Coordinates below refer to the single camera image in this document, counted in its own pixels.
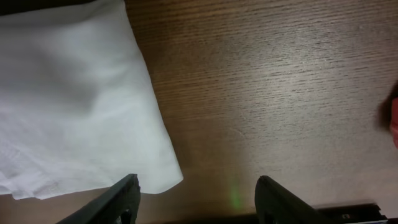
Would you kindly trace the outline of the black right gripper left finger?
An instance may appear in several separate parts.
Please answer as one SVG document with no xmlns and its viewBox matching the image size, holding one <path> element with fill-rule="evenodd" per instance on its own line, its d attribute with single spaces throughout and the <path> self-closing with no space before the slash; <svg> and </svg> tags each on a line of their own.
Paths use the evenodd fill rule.
<svg viewBox="0 0 398 224">
<path fill-rule="evenodd" d="M 57 224 L 135 224 L 140 201 L 137 175 L 129 174 Z"/>
</svg>

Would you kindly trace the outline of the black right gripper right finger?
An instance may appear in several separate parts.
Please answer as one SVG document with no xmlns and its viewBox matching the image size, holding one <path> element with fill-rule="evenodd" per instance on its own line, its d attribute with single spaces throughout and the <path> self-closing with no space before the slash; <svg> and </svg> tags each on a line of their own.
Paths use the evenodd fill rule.
<svg viewBox="0 0 398 224">
<path fill-rule="evenodd" d="M 254 201 L 260 224 L 333 224 L 266 175 L 257 181 Z"/>
</svg>

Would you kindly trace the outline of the white t-shirt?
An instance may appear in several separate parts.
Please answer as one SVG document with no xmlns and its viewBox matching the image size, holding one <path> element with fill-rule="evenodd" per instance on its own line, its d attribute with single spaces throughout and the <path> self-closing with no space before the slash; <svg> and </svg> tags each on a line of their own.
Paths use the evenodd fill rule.
<svg viewBox="0 0 398 224">
<path fill-rule="evenodd" d="M 1 17 L 1 193 L 47 199 L 183 179 L 120 0 Z"/>
</svg>

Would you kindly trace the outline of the red t-shirt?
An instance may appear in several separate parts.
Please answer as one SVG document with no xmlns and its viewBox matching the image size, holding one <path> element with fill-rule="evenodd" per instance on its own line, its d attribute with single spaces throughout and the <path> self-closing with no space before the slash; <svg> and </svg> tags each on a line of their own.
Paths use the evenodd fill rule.
<svg viewBox="0 0 398 224">
<path fill-rule="evenodd" d="M 398 98 L 392 100 L 390 130 L 394 145 L 398 148 Z"/>
</svg>

